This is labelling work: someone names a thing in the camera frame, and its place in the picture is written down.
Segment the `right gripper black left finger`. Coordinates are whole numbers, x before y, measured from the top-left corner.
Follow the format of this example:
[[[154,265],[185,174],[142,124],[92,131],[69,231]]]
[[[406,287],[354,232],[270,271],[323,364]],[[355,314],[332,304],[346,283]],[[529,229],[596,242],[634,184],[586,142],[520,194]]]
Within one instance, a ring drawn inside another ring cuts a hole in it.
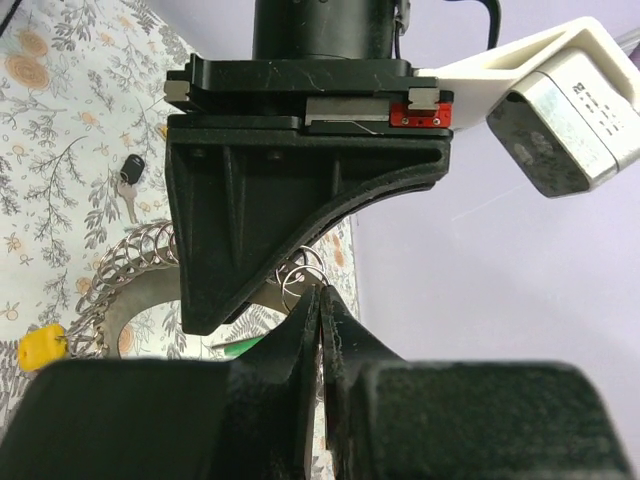
[[[306,479],[320,291],[240,357],[65,360],[27,388],[5,479]]]

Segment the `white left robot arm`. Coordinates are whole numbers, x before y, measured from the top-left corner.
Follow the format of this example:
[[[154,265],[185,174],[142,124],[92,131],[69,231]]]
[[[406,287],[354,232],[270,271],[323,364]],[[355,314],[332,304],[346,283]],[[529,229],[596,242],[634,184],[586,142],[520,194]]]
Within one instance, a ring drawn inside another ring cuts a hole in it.
[[[274,270],[346,216],[431,189],[453,137],[409,112],[453,95],[397,57],[401,1],[259,1],[253,56],[171,71],[165,178],[182,327],[234,320]]]

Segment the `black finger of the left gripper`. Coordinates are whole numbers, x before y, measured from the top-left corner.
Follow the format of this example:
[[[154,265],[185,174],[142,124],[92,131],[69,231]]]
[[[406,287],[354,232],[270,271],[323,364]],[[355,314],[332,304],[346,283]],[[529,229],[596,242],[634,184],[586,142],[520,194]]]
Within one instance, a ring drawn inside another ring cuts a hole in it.
[[[210,334],[237,316],[298,247],[373,203],[431,189],[448,138],[182,135],[166,152],[182,327]]]

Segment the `metal key organiser with rings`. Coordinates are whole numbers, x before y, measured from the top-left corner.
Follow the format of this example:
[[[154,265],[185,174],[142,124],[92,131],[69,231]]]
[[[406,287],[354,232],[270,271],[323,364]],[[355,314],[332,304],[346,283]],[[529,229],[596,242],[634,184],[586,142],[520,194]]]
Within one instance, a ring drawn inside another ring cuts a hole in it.
[[[288,314],[310,287],[329,283],[324,262],[299,247],[241,303]],[[63,358],[118,358],[125,326],[139,313],[181,298],[179,258],[169,220],[131,230],[103,255],[88,291],[76,305],[77,322],[26,334],[17,346],[21,370],[34,372]]]

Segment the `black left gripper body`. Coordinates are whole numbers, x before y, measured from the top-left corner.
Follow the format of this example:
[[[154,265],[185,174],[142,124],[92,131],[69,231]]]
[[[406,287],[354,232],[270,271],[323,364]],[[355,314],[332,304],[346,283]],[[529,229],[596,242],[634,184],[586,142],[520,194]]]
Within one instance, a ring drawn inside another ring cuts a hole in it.
[[[297,130],[306,135],[452,134],[454,94],[405,60],[211,61],[168,72],[172,127]]]

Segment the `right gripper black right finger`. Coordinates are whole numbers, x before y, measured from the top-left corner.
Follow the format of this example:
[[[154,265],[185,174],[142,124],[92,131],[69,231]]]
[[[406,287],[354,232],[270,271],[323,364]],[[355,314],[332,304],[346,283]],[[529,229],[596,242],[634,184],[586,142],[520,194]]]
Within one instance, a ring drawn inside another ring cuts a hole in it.
[[[548,361],[408,361],[321,291],[326,444],[340,479],[631,479],[592,383]]]

